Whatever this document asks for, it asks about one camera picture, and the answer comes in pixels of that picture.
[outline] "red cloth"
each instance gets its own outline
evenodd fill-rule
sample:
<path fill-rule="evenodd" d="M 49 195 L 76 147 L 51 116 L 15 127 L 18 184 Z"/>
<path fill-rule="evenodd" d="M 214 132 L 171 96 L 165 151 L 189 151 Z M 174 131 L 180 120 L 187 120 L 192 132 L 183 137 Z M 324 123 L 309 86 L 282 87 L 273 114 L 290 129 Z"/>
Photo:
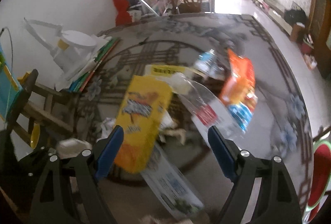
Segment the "red cloth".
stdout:
<path fill-rule="evenodd" d="M 130 14 L 127 12 L 129 8 L 129 2 L 127 0 L 113 0 L 114 6 L 117 9 L 117 16 L 116 16 L 116 26 L 119 25 L 127 25 L 132 22 Z"/>

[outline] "metal screw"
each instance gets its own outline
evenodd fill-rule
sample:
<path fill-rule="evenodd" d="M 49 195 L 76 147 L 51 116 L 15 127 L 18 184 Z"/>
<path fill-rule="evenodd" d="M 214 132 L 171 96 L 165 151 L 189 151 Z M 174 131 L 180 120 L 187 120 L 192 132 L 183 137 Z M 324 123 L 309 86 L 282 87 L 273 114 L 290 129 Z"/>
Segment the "metal screw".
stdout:
<path fill-rule="evenodd" d="M 51 157 L 49 158 L 49 160 L 50 160 L 51 162 L 56 161 L 57 159 L 58 159 L 58 157 L 57 157 L 56 155 L 53 155 L 53 156 L 51 156 Z"/>
<path fill-rule="evenodd" d="M 278 157 L 278 156 L 275 156 L 275 157 L 273 158 L 273 160 L 274 160 L 275 162 L 277 162 L 277 163 L 280 163 L 280 162 L 282 161 L 282 159 L 281 159 L 280 157 Z"/>
<path fill-rule="evenodd" d="M 241 156 L 243 157 L 248 157 L 249 156 L 249 152 L 247 150 L 243 150 L 240 152 Z"/>
<path fill-rule="evenodd" d="M 85 149 L 85 150 L 82 152 L 82 155 L 83 155 L 84 157 L 89 156 L 90 154 L 91 154 L 91 151 L 90 151 L 89 149 Z"/>

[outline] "blue gripper pad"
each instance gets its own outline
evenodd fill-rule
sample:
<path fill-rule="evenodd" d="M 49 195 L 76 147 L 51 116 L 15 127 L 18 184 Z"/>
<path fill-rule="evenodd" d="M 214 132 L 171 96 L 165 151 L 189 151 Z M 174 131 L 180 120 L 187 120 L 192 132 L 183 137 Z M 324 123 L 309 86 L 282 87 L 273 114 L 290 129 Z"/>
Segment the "blue gripper pad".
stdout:
<path fill-rule="evenodd" d="M 226 140 L 221 135 L 219 130 L 215 126 L 212 126 L 208 130 L 208 142 L 218 161 L 219 166 L 223 171 L 224 176 L 229 178 L 231 182 L 235 182 L 238 178 L 238 175 L 235 171 L 236 152 L 233 152 L 232 149 L 228 147 L 228 143 L 231 143 L 232 141 Z"/>
<path fill-rule="evenodd" d="M 124 131 L 120 126 L 116 126 L 108 138 L 102 139 L 95 145 L 94 156 L 96 160 L 96 171 L 94 178 L 99 181 L 108 175 L 109 170 L 114 162 L 114 159 L 119 151 L 124 139 Z"/>

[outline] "red label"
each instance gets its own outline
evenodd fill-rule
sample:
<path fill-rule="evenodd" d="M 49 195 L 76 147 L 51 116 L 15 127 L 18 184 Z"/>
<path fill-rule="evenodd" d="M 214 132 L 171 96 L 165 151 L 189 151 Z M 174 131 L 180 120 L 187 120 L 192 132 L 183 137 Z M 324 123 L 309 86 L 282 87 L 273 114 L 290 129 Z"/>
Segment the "red label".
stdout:
<path fill-rule="evenodd" d="M 198 111 L 197 117 L 204 126 L 208 126 L 216 120 L 217 115 L 210 105 L 206 105 Z"/>

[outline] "yellow sticker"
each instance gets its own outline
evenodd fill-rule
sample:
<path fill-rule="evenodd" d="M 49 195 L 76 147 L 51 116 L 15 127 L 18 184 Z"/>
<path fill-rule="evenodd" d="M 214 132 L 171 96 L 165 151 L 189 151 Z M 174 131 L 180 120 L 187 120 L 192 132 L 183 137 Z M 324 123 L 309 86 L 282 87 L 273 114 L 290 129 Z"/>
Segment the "yellow sticker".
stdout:
<path fill-rule="evenodd" d="M 182 67 L 182 66 L 158 66 L 156 64 L 153 64 L 151 66 L 151 75 L 171 77 L 173 74 L 177 72 L 184 73 L 185 70 L 186 67 Z"/>
<path fill-rule="evenodd" d="M 15 80 L 13 79 L 12 74 L 10 73 L 10 71 L 6 65 L 4 66 L 3 70 L 7 76 L 7 79 L 9 80 L 10 84 L 12 85 L 13 89 L 17 92 L 19 90 L 19 87 L 16 84 Z"/>

